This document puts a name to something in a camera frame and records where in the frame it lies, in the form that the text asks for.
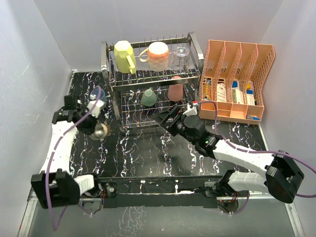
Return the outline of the cream and brown cup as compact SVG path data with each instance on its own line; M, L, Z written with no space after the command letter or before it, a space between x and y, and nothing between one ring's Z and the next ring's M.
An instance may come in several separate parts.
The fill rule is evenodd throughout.
M104 123L97 123L94 132L90 135L93 140L101 140L110 134L110 127Z

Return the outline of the green ceramic cup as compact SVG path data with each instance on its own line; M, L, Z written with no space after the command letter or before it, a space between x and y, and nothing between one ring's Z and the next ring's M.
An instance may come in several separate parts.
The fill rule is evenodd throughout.
M153 106L157 101L157 96L152 90L152 88L147 89L141 98L141 104L150 107Z

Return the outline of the pink plastic cup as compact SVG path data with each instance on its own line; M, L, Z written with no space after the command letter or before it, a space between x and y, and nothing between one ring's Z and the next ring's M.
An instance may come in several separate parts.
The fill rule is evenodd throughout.
M168 89L168 99L177 102L181 101L183 98L183 85L182 84L173 84L169 86Z

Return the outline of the blue plastic cup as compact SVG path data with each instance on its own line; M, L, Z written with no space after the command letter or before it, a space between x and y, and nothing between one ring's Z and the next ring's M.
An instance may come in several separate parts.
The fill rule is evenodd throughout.
M98 96L98 93L99 93L99 89L98 88L94 88L94 90L90 93L90 100L93 101L93 100L96 100L97 99L97 96ZM98 105L100 107L100 109L104 109L106 106L107 106L107 98L106 98L106 95L105 95L105 91L101 89L101 92L100 92L100 98L99 98L99 102L98 102Z

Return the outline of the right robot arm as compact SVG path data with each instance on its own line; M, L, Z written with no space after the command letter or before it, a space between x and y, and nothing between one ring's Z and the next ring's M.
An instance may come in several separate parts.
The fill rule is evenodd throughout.
M197 114L182 111L178 105L152 115L172 136L181 135L205 157L234 163L249 172L229 170L210 188L231 196L240 191L269 193L283 203L292 203L304 179L297 163L286 152L256 151L209 132Z

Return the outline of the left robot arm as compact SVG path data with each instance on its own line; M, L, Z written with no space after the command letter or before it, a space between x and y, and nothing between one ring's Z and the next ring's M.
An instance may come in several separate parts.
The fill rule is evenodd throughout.
M92 135L100 126L98 116L106 106L96 95L87 105L79 96L66 95L64 106L57 110L52 119L52 137L47 158L39 174L31 177L31 185L42 208L75 205L83 194L97 197L102 185L95 174L88 173L73 178L69 163L74 138L78 132Z

